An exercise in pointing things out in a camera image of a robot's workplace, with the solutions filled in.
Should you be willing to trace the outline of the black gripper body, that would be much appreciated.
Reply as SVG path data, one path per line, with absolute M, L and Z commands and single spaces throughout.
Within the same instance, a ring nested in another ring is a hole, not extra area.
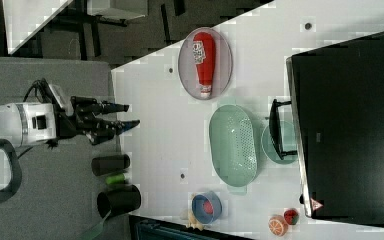
M 97 115 L 103 111 L 104 103 L 96 98 L 68 97 L 58 85 L 49 85 L 49 99 L 54 104 L 56 138 L 49 145 L 78 135 L 86 136 L 91 145 L 102 142 L 104 124 Z

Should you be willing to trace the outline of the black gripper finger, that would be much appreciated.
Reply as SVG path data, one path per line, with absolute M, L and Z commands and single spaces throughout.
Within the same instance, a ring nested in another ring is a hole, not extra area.
M 108 103 L 108 104 L 103 104 L 102 113 L 109 114 L 109 113 L 117 113 L 117 112 L 127 112 L 128 109 L 129 109 L 128 105 Z
M 139 120 L 132 121 L 105 121 L 104 127 L 111 130 L 115 135 L 120 135 L 127 132 L 140 124 Z

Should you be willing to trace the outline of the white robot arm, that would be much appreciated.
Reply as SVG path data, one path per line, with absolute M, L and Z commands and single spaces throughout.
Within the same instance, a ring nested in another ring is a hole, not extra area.
M 78 135 L 98 145 L 137 127 L 138 120 L 105 120 L 110 113 L 126 112 L 127 105 L 99 101 L 91 97 L 66 96 L 62 89 L 44 79 L 36 80 L 27 93 L 36 100 L 0 105 L 0 139 L 13 147 L 58 142 Z

